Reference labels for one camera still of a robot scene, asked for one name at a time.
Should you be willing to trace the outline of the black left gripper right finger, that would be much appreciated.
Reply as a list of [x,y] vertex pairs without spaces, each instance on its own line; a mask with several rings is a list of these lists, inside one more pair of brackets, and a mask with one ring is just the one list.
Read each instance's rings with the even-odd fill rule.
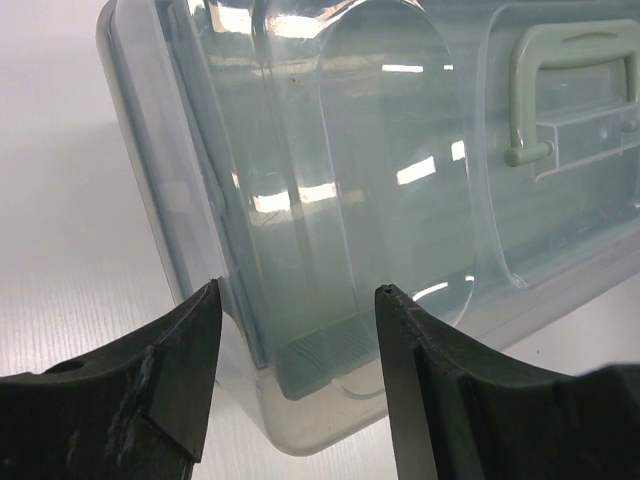
[[401,479],[635,479],[639,368],[580,376],[496,351],[393,285],[375,293]]

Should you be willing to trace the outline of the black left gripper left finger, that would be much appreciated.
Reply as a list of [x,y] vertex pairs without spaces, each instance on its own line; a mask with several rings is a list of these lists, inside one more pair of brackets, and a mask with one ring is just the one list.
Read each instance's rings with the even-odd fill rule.
[[222,329],[211,280],[162,317],[42,373],[1,379],[4,479],[189,479]]

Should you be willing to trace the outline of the green plastic tool box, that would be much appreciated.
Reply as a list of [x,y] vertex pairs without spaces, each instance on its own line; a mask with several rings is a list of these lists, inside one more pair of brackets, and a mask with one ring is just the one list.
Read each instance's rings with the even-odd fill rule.
[[110,1],[96,40],[171,293],[280,451],[385,417],[393,284],[509,346],[639,270],[635,1]]

